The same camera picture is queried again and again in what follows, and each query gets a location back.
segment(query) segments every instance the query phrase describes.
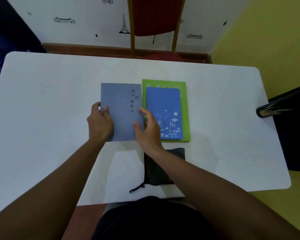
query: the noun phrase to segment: white table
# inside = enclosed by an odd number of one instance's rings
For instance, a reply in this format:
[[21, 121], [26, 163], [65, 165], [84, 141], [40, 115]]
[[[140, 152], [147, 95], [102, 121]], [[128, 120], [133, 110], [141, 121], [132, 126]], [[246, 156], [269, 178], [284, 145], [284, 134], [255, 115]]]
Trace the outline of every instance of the white table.
[[[268, 102], [256, 68], [13, 52], [0, 77], [0, 210], [88, 139], [86, 118], [102, 82], [142, 79], [187, 82], [191, 142], [165, 149], [184, 147], [188, 162], [247, 191], [290, 186], [274, 121], [255, 113]], [[107, 142], [78, 204], [183, 196], [175, 185], [129, 194], [143, 178], [137, 142]]]

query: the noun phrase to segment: chair seat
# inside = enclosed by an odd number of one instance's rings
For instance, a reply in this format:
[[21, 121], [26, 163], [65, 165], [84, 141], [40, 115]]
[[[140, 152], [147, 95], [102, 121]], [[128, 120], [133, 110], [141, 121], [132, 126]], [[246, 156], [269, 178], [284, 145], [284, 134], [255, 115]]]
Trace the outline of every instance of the chair seat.
[[173, 52], [161, 52], [153, 55], [148, 55], [143, 58], [144, 60], [165, 60], [165, 61], [179, 61], [184, 62], [182, 57]]

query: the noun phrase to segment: blue book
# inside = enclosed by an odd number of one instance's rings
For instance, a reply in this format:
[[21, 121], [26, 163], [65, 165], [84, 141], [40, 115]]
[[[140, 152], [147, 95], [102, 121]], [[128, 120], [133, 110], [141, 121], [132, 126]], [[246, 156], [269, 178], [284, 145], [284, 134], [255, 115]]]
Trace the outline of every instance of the blue book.
[[182, 139], [180, 90], [147, 87], [146, 94], [146, 106], [160, 125], [161, 139]]
[[113, 133], [108, 141], [134, 141], [133, 122], [143, 130], [141, 84], [101, 83], [101, 110], [109, 106], [113, 120]]

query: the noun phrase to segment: chair backrest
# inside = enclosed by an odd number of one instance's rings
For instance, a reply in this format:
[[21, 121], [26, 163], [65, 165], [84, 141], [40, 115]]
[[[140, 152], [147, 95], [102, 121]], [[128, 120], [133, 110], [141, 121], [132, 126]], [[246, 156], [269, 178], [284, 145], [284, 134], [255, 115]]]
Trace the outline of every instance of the chair backrest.
[[159, 35], [175, 30], [177, 38], [184, 2], [185, 0], [128, 0], [131, 51], [132, 48], [134, 50], [134, 36]]

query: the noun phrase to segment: black pouch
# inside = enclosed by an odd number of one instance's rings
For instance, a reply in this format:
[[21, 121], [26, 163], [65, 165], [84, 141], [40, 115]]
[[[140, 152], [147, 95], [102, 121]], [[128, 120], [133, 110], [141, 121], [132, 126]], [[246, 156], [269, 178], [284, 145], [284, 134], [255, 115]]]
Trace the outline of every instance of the black pouch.
[[[175, 148], [167, 151], [182, 158], [183, 160], [186, 159], [184, 148]], [[130, 190], [129, 193], [132, 193], [140, 188], [144, 189], [145, 184], [174, 184], [174, 182], [169, 178], [166, 172], [147, 154], [144, 154], [144, 181], [138, 187]]]

